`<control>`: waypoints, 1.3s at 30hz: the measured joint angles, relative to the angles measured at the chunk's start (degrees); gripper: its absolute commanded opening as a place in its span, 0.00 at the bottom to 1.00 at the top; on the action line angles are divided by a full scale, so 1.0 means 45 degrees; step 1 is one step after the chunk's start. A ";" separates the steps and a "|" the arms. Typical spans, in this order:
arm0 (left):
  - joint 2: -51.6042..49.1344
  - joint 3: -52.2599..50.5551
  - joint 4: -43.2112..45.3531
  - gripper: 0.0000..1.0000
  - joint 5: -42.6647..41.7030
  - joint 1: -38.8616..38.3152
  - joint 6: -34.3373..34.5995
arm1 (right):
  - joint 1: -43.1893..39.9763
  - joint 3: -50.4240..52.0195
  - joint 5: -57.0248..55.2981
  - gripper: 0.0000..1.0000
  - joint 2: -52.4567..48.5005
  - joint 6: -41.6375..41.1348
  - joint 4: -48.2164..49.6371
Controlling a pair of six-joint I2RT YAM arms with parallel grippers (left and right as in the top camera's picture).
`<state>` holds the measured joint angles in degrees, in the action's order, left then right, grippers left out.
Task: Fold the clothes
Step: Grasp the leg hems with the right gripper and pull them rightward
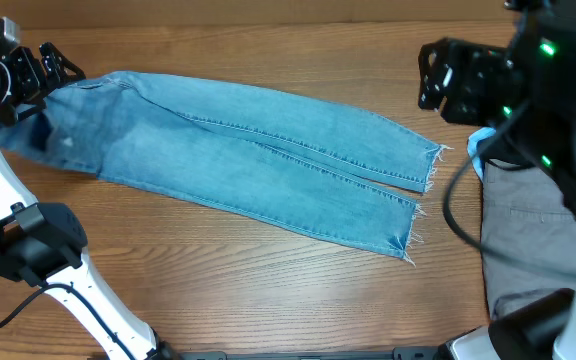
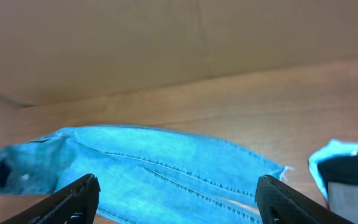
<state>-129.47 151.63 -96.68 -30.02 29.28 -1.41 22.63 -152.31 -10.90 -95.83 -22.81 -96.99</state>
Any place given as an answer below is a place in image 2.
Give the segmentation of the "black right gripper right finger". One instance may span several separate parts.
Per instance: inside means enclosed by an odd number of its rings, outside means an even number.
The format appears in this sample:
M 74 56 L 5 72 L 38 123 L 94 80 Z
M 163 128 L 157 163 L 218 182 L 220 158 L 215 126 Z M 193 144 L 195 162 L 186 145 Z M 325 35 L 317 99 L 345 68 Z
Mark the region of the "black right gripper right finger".
M 271 175 L 258 179 L 255 202 L 263 224 L 352 224 Z

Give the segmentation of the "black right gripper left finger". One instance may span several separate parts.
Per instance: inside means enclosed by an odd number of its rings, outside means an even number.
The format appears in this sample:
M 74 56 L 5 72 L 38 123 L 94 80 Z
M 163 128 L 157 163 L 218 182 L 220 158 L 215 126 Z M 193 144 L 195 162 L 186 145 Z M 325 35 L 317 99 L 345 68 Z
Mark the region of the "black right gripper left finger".
M 1 224 L 93 224 L 99 193 L 97 177 L 86 174 Z

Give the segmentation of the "light blue denim jeans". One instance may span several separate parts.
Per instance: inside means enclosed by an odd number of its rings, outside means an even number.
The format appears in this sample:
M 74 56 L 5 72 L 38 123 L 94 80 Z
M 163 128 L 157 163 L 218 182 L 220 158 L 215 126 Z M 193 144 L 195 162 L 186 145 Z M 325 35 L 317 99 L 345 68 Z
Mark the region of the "light blue denim jeans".
M 121 223 L 260 223 L 259 177 L 286 167 L 232 142 L 164 129 L 85 126 L 0 150 L 0 194 L 51 194 L 86 174 Z

